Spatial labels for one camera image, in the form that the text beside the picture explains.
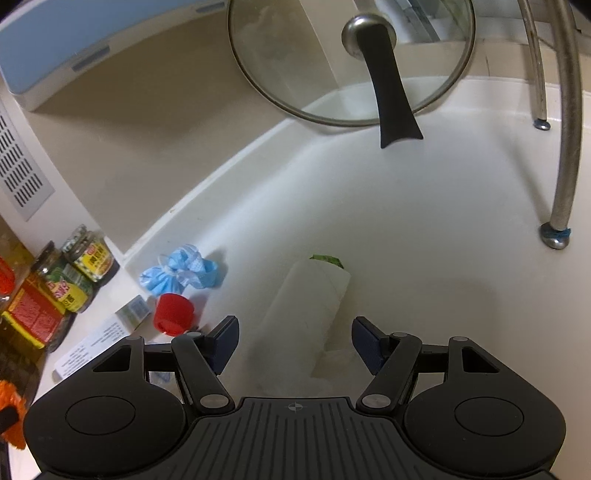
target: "blue face mask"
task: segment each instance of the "blue face mask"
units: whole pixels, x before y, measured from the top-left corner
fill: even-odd
[[[217,264],[204,259],[194,245],[183,245],[169,257],[161,255],[158,263],[139,277],[140,285],[156,297],[164,293],[181,295],[188,285],[210,288],[216,284]]]

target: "black circular pad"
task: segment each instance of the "black circular pad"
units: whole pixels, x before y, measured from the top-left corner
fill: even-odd
[[[404,429],[435,464],[484,478],[548,467],[566,435],[556,405],[477,344],[454,339],[445,382],[408,404]]]
[[[31,406],[25,438],[42,471],[121,476],[176,447],[186,429],[182,403],[145,380],[143,339],[117,345]]]
[[[466,430],[486,437],[501,437],[523,424],[523,413],[510,401],[494,397],[470,398],[456,407],[456,420]]]
[[[90,397],[74,403],[66,413],[68,425],[85,435],[108,435],[123,430],[135,418],[135,407],[118,397]]]

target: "glass jar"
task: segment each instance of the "glass jar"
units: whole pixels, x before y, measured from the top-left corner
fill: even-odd
[[[0,317],[0,337],[8,330],[13,347],[34,361],[34,351],[54,351],[66,337],[76,314],[66,310],[47,290],[46,282],[32,272],[13,295]]]
[[[54,298],[71,312],[83,312],[94,296],[92,282],[68,263],[64,254],[49,242],[33,263]]]
[[[25,280],[34,257],[0,217],[0,308]]]
[[[74,230],[61,250],[70,263],[96,283],[110,280],[119,267],[104,237],[88,230],[86,225]]]

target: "orange brush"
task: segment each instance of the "orange brush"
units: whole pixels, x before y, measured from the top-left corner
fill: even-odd
[[[25,413],[25,400],[17,393],[17,388],[6,380],[0,380],[0,416],[8,425],[12,425],[4,431],[2,438],[21,450],[27,446],[22,433]]]

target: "jar label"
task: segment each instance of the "jar label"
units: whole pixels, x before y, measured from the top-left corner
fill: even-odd
[[[57,282],[48,281],[47,287],[52,295],[71,312],[80,310],[88,300],[88,295],[78,286],[64,278]]]
[[[76,265],[88,272],[93,280],[100,280],[113,266],[113,255],[102,240],[95,239],[76,260]]]
[[[30,274],[2,317],[36,348],[43,348],[58,331],[65,314],[63,303],[47,291],[42,279]]]

